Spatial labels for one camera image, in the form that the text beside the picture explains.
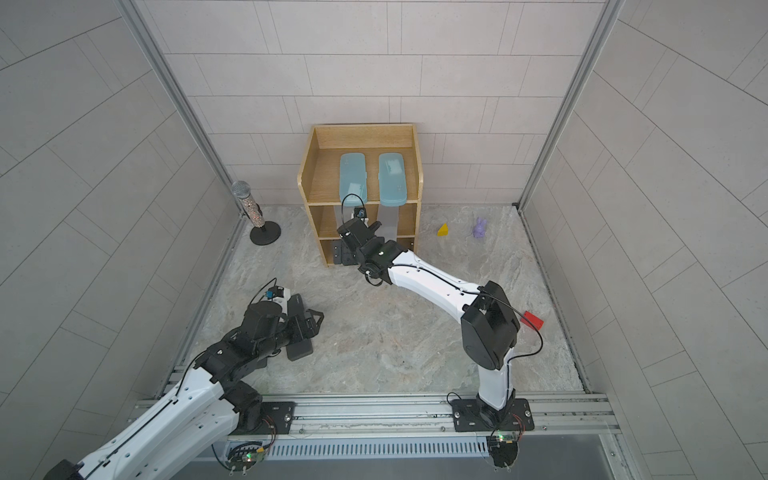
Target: wall tile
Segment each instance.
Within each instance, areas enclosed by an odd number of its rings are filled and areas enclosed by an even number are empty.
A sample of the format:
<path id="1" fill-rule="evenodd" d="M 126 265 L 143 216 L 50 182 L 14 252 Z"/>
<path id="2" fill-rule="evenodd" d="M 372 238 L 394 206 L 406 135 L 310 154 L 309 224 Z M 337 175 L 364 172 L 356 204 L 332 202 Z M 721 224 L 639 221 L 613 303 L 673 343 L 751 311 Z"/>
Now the wall tile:
<path id="1" fill-rule="evenodd" d="M 592 317 L 591 320 L 587 321 L 587 328 L 589 329 L 589 333 L 594 335 L 595 333 L 599 332 L 604 326 L 613 322 L 614 320 L 616 320 L 614 311 L 611 310 L 609 306 L 606 306 L 600 311 L 600 313 Z"/>
<path id="2" fill-rule="evenodd" d="M 403 97 L 400 115 L 403 122 L 417 123 L 422 133 L 475 134 L 484 107 L 482 97 Z"/>
<path id="3" fill-rule="evenodd" d="M 768 440 L 768 349 L 704 268 L 692 266 L 654 298 L 742 442 Z"/>
<path id="4" fill-rule="evenodd" d="M 112 93 L 118 93 L 123 89 L 123 84 L 120 83 L 117 75 L 114 74 L 107 61 L 101 56 L 98 48 L 96 48 L 96 45 L 94 45 L 94 42 L 91 41 L 87 33 L 75 37 L 74 43 L 78 44 L 83 55 L 85 55 L 91 65 L 93 65 Z"/>
<path id="5" fill-rule="evenodd" d="M 509 10 L 507 10 L 507 18 L 504 21 L 504 30 L 502 32 L 502 39 L 498 43 L 499 55 L 510 55 L 512 53 L 512 47 L 515 44 L 515 38 L 518 34 L 518 27 L 520 26 L 520 17 L 523 15 L 523 4 L 509 3 Z"/>
<path id="6" fill-rule="evenodd" d="M 402 4 L 402 53 L 496 55 L 507 17 L 504 3 Z"/>
<path id="7" fill-rule="evenodd" d="M 122 18 L 91 30 L 88 32 L 88 37 L 94 42 L 123 86 L 130 84 L 151 69 Z"/>
<path id="8" fill-rule="evenodd" d="M 611 232 L 611 228 L 606 223 L 603 228 L 600 229 L 597 235 L 594 236 L 592 240 L 587 243 L 587 246 L 582 249 L 582 253 L 584 254 L 584 258 L 587 260 L 591 259 L 593 255 L 602 247 L 605 245 L 605 242 L 608 241 L 609 238 L 611 238 L 614 235 L 613 232 Z"/>
<path id="9" fill-rule="evenodd" d="M 763 38 L 728 77 L 728 81 L 744 89 L 766 65 L 768 65 L 768 37 L 763 35 Z"/>
<path id="10" fill-rule="evenodd" d="M 303 205 L 304 200 L 298 188 L 261 189 L 259 190 L 262 205 Z"/>
<path id="11" fill-rule="evenodd" d="M 689 475 L 694 472 L 682 450 L 643 455 L 652 475 Z"/>
<path id="12" fill-rule="evenodd" d="M 176 111 L 176 105 L 171 101 L 168 93 L 165 91 L 165 87 L 160 83 L 160 79 L 154 70 L 150 70 L 148 73 L 141 77 L 141 83 L 149 91 L 149 95 L 152 96 L 152 100 L 163 112 L 163 117 L 168 117 L 170 114 Z"/>
<path id="13" fill-rule="evenodd" d="M 745 445 L 761 472 L 768 472 L 768 442 Z"/>
<path id="14" fill-rule="evenodd" d="M 528 3 L 513 55 L 582 55 L 602 5 Z"/>
<path id="15" fill-rule="evenodd" d="M 61 328 L 107 348 L 112 346 L 112 342 L 118 336 L 118 333 L 114 330 L 110 330 L 106 326 L 96 323 L 74 310 L 67 315 L 67 318 L 61 324 Z"/>
<path id="16" fill-rule="evenodd" d="M 656 89 L 659 88 L 661 81 L 664 80 L 664 77 L 667 76 L 667 72 L 672 68 L 672 65 L 674 65 L 677 57 L 679 57 L 679 55 L 674 50 L 668 48 L 664 51 L 664 54 L 661 55 L 661 60 L 656 64 L 654 70 L 650 73 L 650 77 L 648 77 L 643 84 L 643 87 L 640 89 L 640 93 L 637 94 L 637 97 L 632 101 L 632 104 L 635 107 L 641 110 L 645 108 L 650 97 L 654 94 Z"/>
<path id="17" fill-rule="evenodd" d="M 574 112 L 558 140 L 558 150 L 582 182 L 603 152 L 603 144 Z"/>
<path id="18" fill-rule="evenodd" d="M 197 258 L 197 263 L 195 263 L 190 273 L 190 280 L 195 282 L 201 289 L 208 287 L 221 257 L 222 250 L 227 245 L 227 241 L 233 234 L 233 229 L 240 219 L 240 212 L 235 207 L 233 200 L 230 200 L 225 207 L 224 212 L 214 226 L 214 231 L 208 238 L 203 251 L 200 252 L 200 256 Z"/>
<path id="19" fill-rule="evenodd" d="M 533 56 L 520 90 L 523 97 L 562 97 L 576 72 L 581 57 Z"/>
<path id="20" fill-rule="evenodd" d="M 306 150 L 305 134 L 262 134 L 262 140 L 273 164 L 300 164 Z"/>
<path id="21" fill-rule="evenodd" d="M 157 340 L 154 341 L 147 361 L 141 367 L 141 371 L 131 388 L 132 391 L 142 392 L 149 396 L 162 392 L 167 375 L 173 368 L 171 363 L 178 354 L 181 341 L 184 339 L 202 296 L 203 290 L 199 289 L 193 282 L 187 282 L 184 285 L 181 295 L 179 295 L 179 301 L 174 305 L 168 318 L 163 319 L 163 328 L 157 335 Z"/>
<path id="22" fill-rule="evenodd" d="M 185 94 L 212 95 L 194 55 L 168 54 L 165 59 Z"/>
<path id="23" fill-rule="evenodd" d="M 634 101 L 666 50 L 654 39 L 616 22 L 594 70 L 620 94 Z"/>
<path id="24" fill-rule="evenodd" d="M 89 193 L 78 210 L 121 242 L 172 175 L 155 149 L 143 141 Z"/>
<path id="25" fill-rule="evenodd" d="M 195 55 L 195 58 L 214 95 L 312 94 L 302 55 Z"/>
<path id="26" fill-rule="evenodd" d="M 89 190 L 47 147 L 0 178 L 0 224 L 13 226 L 0 230 L 0 279 L 7 278 Z"/>
<path id="27" fill-rule="evenodd" d="M 568 225 L 563 227 L 552 242 L 552 247 L 558 255 L 584 321 L 589 321 L 607 306 L 607 302 Z"/>
<path id="28" fill-rule="evenodd" d="M 213 225 L 206 220 L 200 209 L 193 210 L 157 268 L 157 275 L 177 292 L 184 288 L 184 283 L 205 247 L 211 231 L 213 231 Z"/>
<path id="29" fill-rule="evenodd" d="M 558 180 L 554 183 L 552 193 L 571 226 L 579 247 L 585 248 L 603 228 L 605 220 L 567 164 L 563 166 Z"/>
<path id="30" fill-rule="evenodd" d="M 758 217 L 768 212 L 768 180 L 744 197 L 742 202 Z"/>
<path id="31" fill-rule="evenodd" d="M 768 260 L 766 226 L 658 129 L 627 172 L 718 285 Z"/>
<path id="32" fill-rule="evenodd" d="M 232 169 L 238 180 L 254 189 L 297 188 L 299 165 L 233 165 Z"/>
<path id="33" fill-rule="evenodd" d="M 142 215 L 75 310 L 119 331 L 173 239 L 150 214 Z"/>
<path id="34" fill-rule="evenodd" d="M 214 177 L 214 171 L 198 150 L 168 181 L 155 202 L 177 226 L 183 227 Z"/>
<path id="35" fill-rule="evenodd" d="M 512 164 L 523 135 L 448 134 L 444 164 Z"/>
<path id="36" fill-rule="evenodd" d="M 111 416 L 120 412 L 173 306 L 151 288 L 141 294 L 134 311 L 78 400 L 77 408 Z"/>
<path id="37" fill-rule="evenodd" d="M 477 187 L 522 189 L 531 175 L 531 165 L 480 164 Z"/>
<path id="38" fill-rule="evenodd" d="M 386 39 L 387 53 L 400 55 L 402 52 L 402 3 L 386 4 Z"/>
<path id="39" fill-rule="evenodd" d="M 414 55 L 308 55 L 305 68 L 315 95 L 418 95 L 422 59 Z"/>
<path id="40" fill-rule="evenodd" d="M 108 258 L 64 223 L 0 286 L 3 316 L 13 319 L 0 337 L 0 391 L 11 392 Z"/>
<path id="41" fill-rule="evenodd" d="M 176 163 L 184 165 L 192 152 L 197 148 L 197 144 L 192 139 L 192 135 L 187 129 L 187 125 L 181 120 L 177 113 L 171 115 L 156 130 L 157 136 L 163 141 L 170 154 L 176 159 Z"/>
<path id="42" fill-rule="evenodd" d="M 493 125 L 493 117 L 496 115 L 496 106 L 498 105 L 498 97 L 488 97 L 485 99 L 485 108 L 482 112 L 482 120 L 480 120 L 481 134 L 491 133 L 491 126 Z"/>
<path id="43" fill-rule="evenodd" d="M 283 53 L 387 53 L 386 3 L 273 2 Z"/>
<path id="44" fill-rule="evenodd" d="M 5 476 L 30 477 L 40 462 L 41 446 L 51 444 L 106 352 L 74 333 L 56 331 L 0 406 L 0 442 L 20 448 L 0 450 Z"/>
<path id="45" fill-rule="evenodd" d="M 765 285 L 768 285 L 768 263 L 729 283 L 723 288 L 723 293 L 755 334 L 768 343 L 768 293 Z"/>
<path id="46" fill-rule="evenodd" d="M 225 165 L 259 165 L 262 161 L 250 134 L 212 134 L 210 140 Z"/>
<path id="47" fill-rule="evenodd" d="M 95 187 L 163 119 L 145 86 L 135 81 L 74 122 L 48 146 Z"/>
<path id="48" fill-rule="evenodd" d="M 421 67 L 421 94 L 516 96 L 529 61 L 526 56 L 510 55 L 425 55 Z"/>
<path id="49" fill-rule="evenodd" d="M 114 417 L 108 415 L 72 409 L 72 413 L 69 414 L 67 421 L 61 428 L 69 432 L 90 433 L 104 437 L 109 432 L 109 427 L 112 426 L 113 421 Z"/>
<path id="50" fill-rule="evenodd" d="M 99 0 L 8 0 L 0 11 L 0 28 L 29 56 L 119 16 L 114 4 Z"/>
<path id="51" fill-rule="evenodd" d="M 283 53 L 283 49 L 280 47 L 280 39 L 277 37 L 277 30 L 275 29 L 275 22 L 272 19 L 272 10 L 270 9 L 269 2 L 254 2 L 253 7 L 256 9 L 256 14 L 259 17 L 259 26 L 264 34 L 264 41 L 266 42 L 266 49 L 269 53 Z"/>
<path id="52" fill-rule="evenodd" d="M 174 223 L 174 221 L 166 214 L 160 205 L 156 202 L 147 208 L 147 213 L 150 214 L 157 222 L 163 226 L 163 228 L 170 233 L 172 237 L 176 237 L 179 234 L 180 228 Z"/>
<path id="53" fill-rule="evenodd" d="M 314 124 L 389 122 L 387 97 L 296 97 L 304 131 Z"/>
<path id="54" fill-rule="evenodd" d="M 266 53 L 252 2 L 160 0 L 146 6 L 168 53 Z"/>
<path id="55" fill-rule="evenodd" d="M 554 227 L 558 218 L 562 217 L 562 214 L 549 187 L 539 182 L 533 195 L 531 195 L 531 202 L 536 206 L 536 211 L 541 218 L 544 229 L 547 232 L 552 230 L 552 227 Z"/>
<path id="56" fill-rule="evenodd" d="M 512 204 L 520 201 L 522 188 L 491 188 L 485 198 L 487 204 Z"/>
<path id="57" fill-rule="evenodd" d="M 616 160 L 608 161 L 589 195 L 640 276 L 648 275 L 683 246 Z"/>
<path id="58" fill-rule="evenodd" d="M 534 207 L 533 204 L 528 204 L 525 208 L 524 215 L 528 222 L 528 231 L 531 233 L 533 243 L 540 256 L 541 269 L 543 271 L 548 271 L 550 265 L 552 265 L 558 258 L 554 253 L 549 237 L 547 237 L 547 231 L 544 229 L 544 224 L 541 223 L 541 218 L 538 216 L 536 207 Z"/>
<path id="59" fill-rule="evenodd" d="M 469 165 L 427 164 L 423 169 L 426 188 L 463 188 L 469 176 Z"/>
<path id="60" fill-rule="evenodd" d="M 589 365 L 600 358 L 598 350 L 594 346 L 592 335 L 589 334 L 587 323 L 581 315 L 581 311 L 576 304 L 568 281 L 565 279 L 563 269 L 559 261 L 555 261 L 547 270 L 551 291 L 554 299 L 560 306 L 563 315 L 566 334 L 571 337 L 574 344 L 574 356 L 581 359 L 582 365 Z"/>
<path id="61" fill-rule="evenodd" d="M 698 373 L 654 387 L 654 394 L 699 480 L 760 473 Z M 717 437 L 707 432 L 718 432 Z"/>
<path id="62" fill-rule="evenodd" d="M 750 0 L 654 2 L 639 29 L 728 78 L 766 32 L 767 16 L 768 4 Z"/>
<path id="63" fill-rule="evenodd" d="M 643 278 L 645 286 L 653 293 L 694 263 L 696 257 L 687 247 L 683 247 Z"/>
<path id="64" fill-rule="evenodd" d="M 561 101 L 558 97 L 499 98 L 491 133 L 546 134 Z"/>
<path id="65" fill-rule="evenodd" d="M 595 73 L 584 87 L 576 112 L 622 167 L 654 129 L 650 120 Z"/>
<path id="66" fill-rule="evenodd" d="M 23 160 L 110 95 L 74 41 L 4 68 L 0 147 Z"/>
<path id="67" fill-rule="evenodd" d="M 79 462 L 81 458 L 93 452 L 104 444 L 103 435 L 90 435 L 88 433 L 69 432 L 61 430 L 54 439 L 51 447 L 40 459 L 40 465 L 32 475 L 32 480 L 40 480 L 45 477 L 48 470 L 54 468 L 63 458 L 70 462 Z"/>
<path id="68" fill-rule="evenodd" d="M 641 368 L 683 351 L 615 237 L 596 252 L 589 266 Z"/>
<path id="69" fill-rule="evenodd" d="M 678 58 L 643 112 L 737 198 L 768 178 L 768 105 L 693 62 Z"/>
<path id="70" fill-rule="evenodd" d="M 655 386 L 660 383 L 668 382 L 677 377 L 687 375 L 689 373 L 696 372 L 694 363 L 690 361 L 690 357 L 685 352 L 680 352 L 676 355 L 672 355 L 668 359 L 656 362 L 651 366 L 647 366 L 643 369 L 645 378 L 648 380 L 650 386 Z M 682 475 L 682 474 L 665 474 L 665 475 Z"/>
<path id="71" fill-rule="evenodd" d="M 487 188 L 425 188 L 422 193 L 425 204 L 484 204 Z"/>
<path id="72" fill-rule="evenodd" d="M 594 343 L 598 346 L 640 450 L 643 453 L 678 450 L 680 446 L 675 435 L 645 381 L 619 324 L 611 323 L 595 333 Z"/>
<path id="73" fill-rule="evenodd" d="M 107 235 L 98 225 L 91 222 L 79 210 L 73 210 L 64 221 L 67 222 L 67 225 L 77 230 L 80 235 L 101 248 L 106 254 L 111 255 L 118 248 L 118 242 L 114 241 L 112 237 Z"/>

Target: gray floor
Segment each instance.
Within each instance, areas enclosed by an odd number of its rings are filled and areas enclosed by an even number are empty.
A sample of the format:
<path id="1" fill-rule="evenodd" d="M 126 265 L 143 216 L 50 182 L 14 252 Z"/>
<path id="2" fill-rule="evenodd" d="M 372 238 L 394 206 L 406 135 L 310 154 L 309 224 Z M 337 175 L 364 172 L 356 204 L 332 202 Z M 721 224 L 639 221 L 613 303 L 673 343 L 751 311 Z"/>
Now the gray floor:
<path id="1" fill-rule="evenodd" d="M 374 288 L 351 266 L 325 267 L 302 207 L 266 207 L 283 228 L 272 245 L 258 247 L 243 232 L 193 354 L 240 325 L 256 290 L 276 276 L 301 293 L 308 308 L 325 313 L 314 354 L 290 362 L 269 360 L 245 380 L 262 393 L 448 392 L 478 388 L 476 365 L 462 350 L 459 324 L 414 293 L 396 286 Z M 477 216 L 488 219 L 484 239 L 471 235 Z M 449 225 L 447 237 L 437 229 Z M 545 346 L 537 356 L 513 362 L 518 391 L 582 390 L 573 358 L 554 314 L 525 229 L 513 207 L 424 206 L 418 255 L 467 281 L 494 280 L 511 303 L 545 321 Z M 527 326 L 517 351 L 538 347 Z"/>

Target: metal frame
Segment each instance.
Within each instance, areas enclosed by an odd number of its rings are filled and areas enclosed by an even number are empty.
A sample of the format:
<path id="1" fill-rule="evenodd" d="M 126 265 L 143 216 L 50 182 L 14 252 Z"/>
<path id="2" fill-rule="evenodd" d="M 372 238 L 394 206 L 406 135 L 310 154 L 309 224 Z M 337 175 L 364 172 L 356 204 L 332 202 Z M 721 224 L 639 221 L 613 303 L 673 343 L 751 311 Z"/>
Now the metal frame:
<path id="1" fill-rule="evenodd" d="M 624 0 L 607 0 L 607 2 L 605 2 L 598 23 L 594 26 L 594 30 L 592 31 L 587 47 L 584 50 L 584 54 L 581 56 L 581 61 L 579 61 L 578 67 L 576 68 L 576 73 L 574 73 L 574 77 L 568 85 L 568 92 L 563 97 L 563 103 L 560 105 L 558 114 L 554 118 L 554 123 L 547 133 L 547 139 L 544 142 L 544 146 L 541 148 L 538 159 L 533 166 L 531 176 L 528 178 L 528 182 L 525 184 L 523 193 L 520 196 L 520 210 L 524 210 L 531 200 L 531 195 L 536 187 L 536 183 L 538 182 L 538 179 L 541 178 L 541 173 L 544 171 L 544 167 L 552 156 L 555 146 L 558 144 L 558 140 L 563 132 L 563 128 L 565 128 L 568 116 L 574 110 L 576 101 L 584 90 L 584 86 L 587 84 L 589 74 L 592 72 L 592 68 L 594 68 L 594 64 L 598 60 L 600 51 L 602 50 L 603 45 L 605 45 L 605 41 L 611 33 L 611 29 L 616 23 L 616 18 L 619 16 L 619 10 L 623 3 Z"/>

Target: wooden cabinet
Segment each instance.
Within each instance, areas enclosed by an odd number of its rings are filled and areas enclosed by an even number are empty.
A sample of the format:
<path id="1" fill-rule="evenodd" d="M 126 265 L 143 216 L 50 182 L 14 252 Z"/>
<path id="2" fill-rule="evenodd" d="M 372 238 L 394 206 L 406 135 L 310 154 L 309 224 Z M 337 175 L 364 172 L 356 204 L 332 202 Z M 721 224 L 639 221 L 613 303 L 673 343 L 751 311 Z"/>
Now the wooden cabinet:
<path id="1" fill-rule="evenodd" d="M 408 197 L 406 204 L 398 207 L 397 241 L 416 251 L 424 174 L 415 125 L 315 125 L 301 161 L 298 182 L 306 214 L 326 265 L 333 265 L 331 242 L 339 238 L 334 212 L 334 207 L 341 205 L 339 162 L 342 154 L 353 152 L 366 156 L 366 210 L 370 222 L 376 221 L 379 211 L 379 155 L 386 152 L 402 154 Z"/>

